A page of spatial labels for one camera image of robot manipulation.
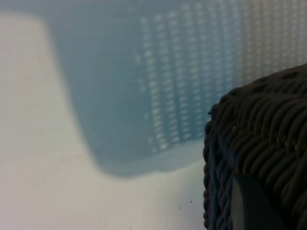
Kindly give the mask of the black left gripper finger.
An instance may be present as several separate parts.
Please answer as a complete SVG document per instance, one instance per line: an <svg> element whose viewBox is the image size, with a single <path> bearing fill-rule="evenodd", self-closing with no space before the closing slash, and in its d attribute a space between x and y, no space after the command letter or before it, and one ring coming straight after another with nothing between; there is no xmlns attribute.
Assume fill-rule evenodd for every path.
<svg viewBox="0 0 307 230"><path fill-rule="evenodd" d="M234 230L284 230L285 222L261 185L251 176L233 178L231 219Z"/></svg>

